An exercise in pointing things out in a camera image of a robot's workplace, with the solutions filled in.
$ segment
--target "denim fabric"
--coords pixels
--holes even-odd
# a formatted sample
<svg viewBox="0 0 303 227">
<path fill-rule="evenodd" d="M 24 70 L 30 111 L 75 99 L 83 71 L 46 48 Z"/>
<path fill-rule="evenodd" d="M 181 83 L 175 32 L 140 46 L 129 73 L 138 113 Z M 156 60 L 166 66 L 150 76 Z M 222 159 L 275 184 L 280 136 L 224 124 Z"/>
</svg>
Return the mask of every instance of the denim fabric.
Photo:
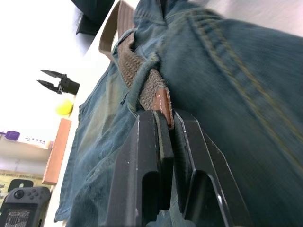
<svg viewBox="0 0 303 227">
<path fill-rule="evenodd" d="M 173 108 L 192 113 L 224 153 L 254 224 L 302 225 L 303 39 L 183 0 L 169 0 L 164 19 L 156 0 L 141 0 L 134 22 L 135 52 L 146 64 L 159 58 Z M 135 122 L 128 105 L 138 97 L 128 92 L 138 86 L 129 91 L 111 63 L 80 106 L 55 220 L 104 224 L 115 158 Z M 150 226 L 193 226 L 181 221 L 174 190 Z"/>
</svg>

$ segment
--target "white wall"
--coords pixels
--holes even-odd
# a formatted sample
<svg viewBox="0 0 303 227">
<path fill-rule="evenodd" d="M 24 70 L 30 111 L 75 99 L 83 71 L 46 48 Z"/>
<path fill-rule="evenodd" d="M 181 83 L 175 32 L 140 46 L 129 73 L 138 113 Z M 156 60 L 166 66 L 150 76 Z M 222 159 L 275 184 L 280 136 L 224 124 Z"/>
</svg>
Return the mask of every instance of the white wall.
<svg viewBox="0 0 303 227">
<path fill-rule="evenodd" d="M 0 169 L 43 175 L 47 162 L 0 157 Z"/>
<path fill-rule="evenodd" d="M 191 0 L 226 18 L 303 36 L 302 0 Z"/>
<path fill-rule="evenodd" d="M 60 122 L 54 110 L 64 96 L 36 79 L 57 85 L 40 70 L 74 68 L 93 37 L 75 34 L 80 11 L 70 0 L 0 1 L 0 10 L 0 130 L 53 138 Z"/>
<path fill-rule="evenodd" d="M 22 160 L 47 162 L 51 150 L 47 147 L 41 148 L 32 144 L 11 141 L 0 137 L 0 157 L 18 158 Z"/>
</svg>

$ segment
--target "black object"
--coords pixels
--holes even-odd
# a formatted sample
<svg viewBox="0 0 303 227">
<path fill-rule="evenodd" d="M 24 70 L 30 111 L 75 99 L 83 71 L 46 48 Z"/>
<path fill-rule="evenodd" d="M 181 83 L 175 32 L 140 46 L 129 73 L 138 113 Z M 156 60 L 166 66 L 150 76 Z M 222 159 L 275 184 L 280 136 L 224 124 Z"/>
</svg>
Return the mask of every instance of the black object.
<svg viewBox="0 0 303 227">
<path fill-rule="evenodd" d="M 158 1 L 158 5 L 160 6 L 160 9 L 162 11 L 162 16 L 163 18 L 165 18 L 165 10 L 166 10 L 166 6 L 167 6 L 167 0 L 157 0 Z"/>
<path fill-rule="evenodd" d="M 47 75 L 55 78 L 61 78 L 61 81 L 59 82 L 58 87 L 55 87 L 52 83 L 44 81 L 44 80 L 37 80 L 40 84 L 42 84 L 47 89 L 50 89 L 51 91 L 57 92 L 58 94 L 62 94 L 62 92 L 65 93 L 71 93 L 73 95 L 76 95 L 80 84 L 72 81 L 67 77 L 66 74 L 61 74 L 59 72 L 49 71 L 49 70 L 41 70 L 42 72 L 46 73 Z"/>
<path fill-rule="evenodd" d="M 145 226 L 169 209 L 173 153 L 166 120 L 155 114 L 138 116 L 118 154 L 106 226 Z"/>
<path fill-rule="evenodd" d="M 197 227 L 253 226 L 224 155 L 197 119 L 178 110 L 174 122 L 169 132 L 160 112 L 138 115 L 116 159 L 106 227 L 145 226 L 168 210 L 172 166 L 184 219 Z"/>
<path fill-rule="evenodd" d="M 24 196 L 24 191 L 23 190 L 18 190 L 15 192 L 14 197 L 16 199 L 21 199 Z"/>
<path fill-rule="evenodd" d="M 99 28 L 115 0 L 71 0 Z"/>
<path fill-rule="evenodd" d="M 9 184 L 8 192 L 13 190 L 14 188 L 20 188 L 21 185 L 23 185 L 23 187 L 33 187 L 34 182 L 32 182 L 30 180 L 14 179 Z"/>
<path fill-rule="evenodd" d="M 85 16 L 82 13 L 80 23 L 79 23 L 77 31 L 76 31 L 76 35 L 78 33 L 83 33 L 83 34 L 96 36 L 99 29 L 100 29 L 100 26 L 96 25 L 94 22 L 92 22 L 87 16 Z"/>
<path fill-rule="evenodd" d="M 50 197 L 46 187 L 13 189 L 1 207 L 0 227 L 37 227 L 41 208 Z"/>
</svg>

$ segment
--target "woven fabric belt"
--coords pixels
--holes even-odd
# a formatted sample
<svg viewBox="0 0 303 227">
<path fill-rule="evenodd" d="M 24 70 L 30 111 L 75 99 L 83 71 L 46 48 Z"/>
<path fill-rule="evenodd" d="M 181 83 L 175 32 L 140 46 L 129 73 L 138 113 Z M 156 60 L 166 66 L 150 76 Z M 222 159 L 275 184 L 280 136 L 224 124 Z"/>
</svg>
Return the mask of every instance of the woven fabric belt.
<svg viewBox="0 0 303 227">
<path fill-rule="evenodd" d="M 117 29 L 118 37 L 120 38 L 126 31 L 134 28 L 133 18 L 134 9 L 124 1 L 119 1 L 109 16 L 100 39 L 99 51 L 111 61 L 113 61 L 111 47 Z M 142 57 L 133 52 L 131 49 L 133 44 L 134 33 L 131 33 L 118 45 L 119 69 L 129 89 L 133 85 L 138 70 L 145 62 Z M 149 71 L 147 80 L 141 90 L 139 101 L 145 110 L 161 111 L 167 120 L 169 128 L 173 129 L 174 121 L 169 90 L 156 69 Z"/>
</svg>

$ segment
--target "yellow ball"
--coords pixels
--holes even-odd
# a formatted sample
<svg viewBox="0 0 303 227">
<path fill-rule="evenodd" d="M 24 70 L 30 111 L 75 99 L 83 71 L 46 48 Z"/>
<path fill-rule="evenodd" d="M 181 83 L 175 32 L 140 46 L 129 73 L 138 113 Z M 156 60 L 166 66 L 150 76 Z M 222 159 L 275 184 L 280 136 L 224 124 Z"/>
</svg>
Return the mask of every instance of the yellow ball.
<svg viewBox="0 0 303 227">
<path fill-rule="evenodd" d="M 68 115 L 71 113 L 72 108 L 73 103 L 68 99 L 64 99 L 64 101 L 56 108 L 56 113 L 59 115 Z"/>
</svg>

